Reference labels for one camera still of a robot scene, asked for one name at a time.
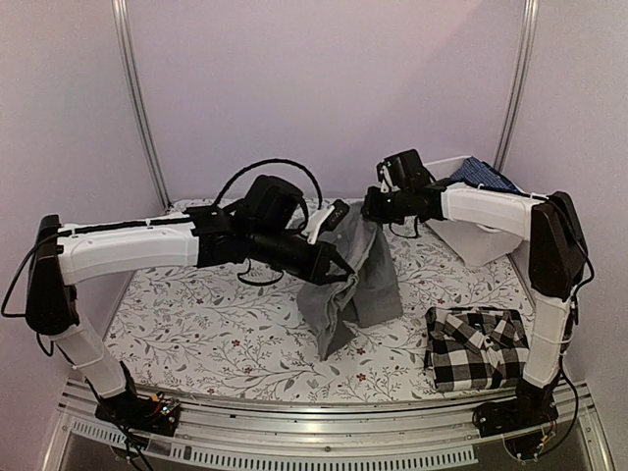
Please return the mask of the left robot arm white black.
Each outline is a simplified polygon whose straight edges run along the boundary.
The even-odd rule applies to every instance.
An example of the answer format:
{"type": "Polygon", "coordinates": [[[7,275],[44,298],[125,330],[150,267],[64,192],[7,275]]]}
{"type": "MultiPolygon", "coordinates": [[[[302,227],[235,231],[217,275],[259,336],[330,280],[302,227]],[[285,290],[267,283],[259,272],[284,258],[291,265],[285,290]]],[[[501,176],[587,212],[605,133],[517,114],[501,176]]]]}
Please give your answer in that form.
{"type": "Polygon", "coordinates": [[[76,308],[76,285],[101,276],[159,267],[207,268],[254,260],[304,282],[324,286],[346,281],[352,268],[336,247],[321,240],[349,207],[341,200],[305,213],[303,193],[272,176],[256,178],[244,198],[225,207],[194,206],[157,219],[63,225],[58,216],[42,219],[26,256],[26,323],[55,342],[108,399],[109,411],[126,426],[145,418],[130,374],[115,360],[76,308]]]}

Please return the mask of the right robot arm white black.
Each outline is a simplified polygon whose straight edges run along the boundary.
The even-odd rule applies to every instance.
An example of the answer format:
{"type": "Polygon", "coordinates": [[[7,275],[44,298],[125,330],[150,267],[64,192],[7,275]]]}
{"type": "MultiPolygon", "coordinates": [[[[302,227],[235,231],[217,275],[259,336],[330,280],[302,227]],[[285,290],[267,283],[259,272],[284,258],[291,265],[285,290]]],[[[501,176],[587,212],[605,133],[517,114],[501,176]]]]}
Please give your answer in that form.
{"type": "Polygon", "coordinates": [[[535,317],[527,363],[507,419],[527,428],[546,409],[540,394],[557,378],[578,323],[578,294],[591,273],[591,260],[570,195],[518,194],[441,180],[416,191],[368,188],[363,216],[378,224],[440,221],[486,227],[517,238],[528,248],[528,284],[535,317]]]}

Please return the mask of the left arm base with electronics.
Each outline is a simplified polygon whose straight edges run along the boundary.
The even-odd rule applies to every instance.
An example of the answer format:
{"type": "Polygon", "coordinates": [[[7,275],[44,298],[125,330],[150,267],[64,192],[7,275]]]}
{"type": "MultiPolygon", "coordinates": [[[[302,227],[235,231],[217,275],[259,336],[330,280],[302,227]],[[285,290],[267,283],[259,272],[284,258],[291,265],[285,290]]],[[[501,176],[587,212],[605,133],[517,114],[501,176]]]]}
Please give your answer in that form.
{"type": "Polygon", "coordinates": [[[180,404],[173,398],[164,398],[161,393],[141,397],[136,392],[133,380],[127,380],[124,390],[111,397],[94,393],[98,406],[95,417],[110,422],[125,430],[135,430],[173,437],[180,421],[180,404]]]}

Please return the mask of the grey long sleeve shirt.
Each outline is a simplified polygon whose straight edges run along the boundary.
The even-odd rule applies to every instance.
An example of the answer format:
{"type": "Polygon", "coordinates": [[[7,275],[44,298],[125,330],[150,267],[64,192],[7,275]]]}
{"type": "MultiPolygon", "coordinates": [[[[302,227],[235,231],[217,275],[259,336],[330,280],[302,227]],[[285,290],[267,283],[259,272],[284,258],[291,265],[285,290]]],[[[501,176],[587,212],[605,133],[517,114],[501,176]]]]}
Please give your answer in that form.
{"type": "Polygon", "coordinates": [[[354,338],[349,323],[370,328],[401,317],[403,307],[388,241],[381,226],[363,218],[359,201],[321,240],[333,243],[355,272],[345,283],[306,284],[297,294],[298,310],[325,361],[354,338]]]}

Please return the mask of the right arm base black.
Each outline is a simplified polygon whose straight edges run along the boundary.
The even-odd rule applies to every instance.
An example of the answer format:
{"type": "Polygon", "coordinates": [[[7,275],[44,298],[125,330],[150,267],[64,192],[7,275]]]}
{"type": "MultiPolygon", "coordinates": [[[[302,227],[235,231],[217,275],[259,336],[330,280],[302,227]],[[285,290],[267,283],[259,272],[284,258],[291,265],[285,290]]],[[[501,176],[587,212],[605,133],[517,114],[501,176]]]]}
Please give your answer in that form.
{"type": "Polygon", "coordinates": [[[519,462],[536,461],[550,454],[566,441],[578,415],[579,397],[573,383],[566,379],[567,385],[574,393],[577,409],[567,431],[550,446],[556,437],[559,417],[553,391],[563,377],[563,371],[560,371],[541,389],[523,380],[519,381],[514,398],[498,402],[488,401],[477,406],[473,411],[472,424],[482,438],[517,432],[516,436],[505,439],[502,444],[507,453],[519,462]]]}

